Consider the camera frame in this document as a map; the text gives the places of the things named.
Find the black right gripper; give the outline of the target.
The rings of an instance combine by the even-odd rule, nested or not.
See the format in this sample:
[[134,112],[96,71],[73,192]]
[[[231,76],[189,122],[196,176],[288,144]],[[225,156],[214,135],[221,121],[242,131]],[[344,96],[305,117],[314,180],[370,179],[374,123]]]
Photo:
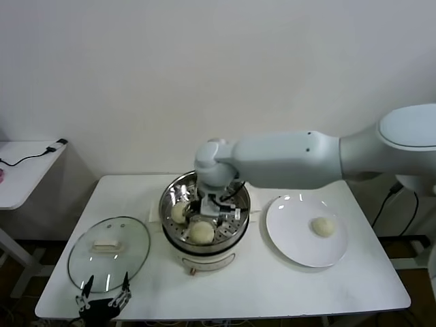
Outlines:
[[[214,193],[200,193],[200,200],[193,200],[186,203],[183,209],[184,217],[193,217],[195,215],[219,216],[221,207],[217,201],[217,195]],[[218,228],[218,233],[222,237],[232,237],[234,235],[234,226],[224,221]]]

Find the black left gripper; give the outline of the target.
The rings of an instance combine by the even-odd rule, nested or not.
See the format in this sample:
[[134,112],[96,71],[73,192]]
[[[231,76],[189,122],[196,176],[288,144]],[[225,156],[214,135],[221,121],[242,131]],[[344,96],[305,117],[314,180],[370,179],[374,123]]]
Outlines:
[[76,296],[80,317],[84,321],[110,321],[118,315],[118,307],[113,305],[126,305],[131,298],[128,272],[125,273],[121,291],[113,299],[105,298],[89,302],[93,281],[94,275],[91,275],[82,288],[81,295]]

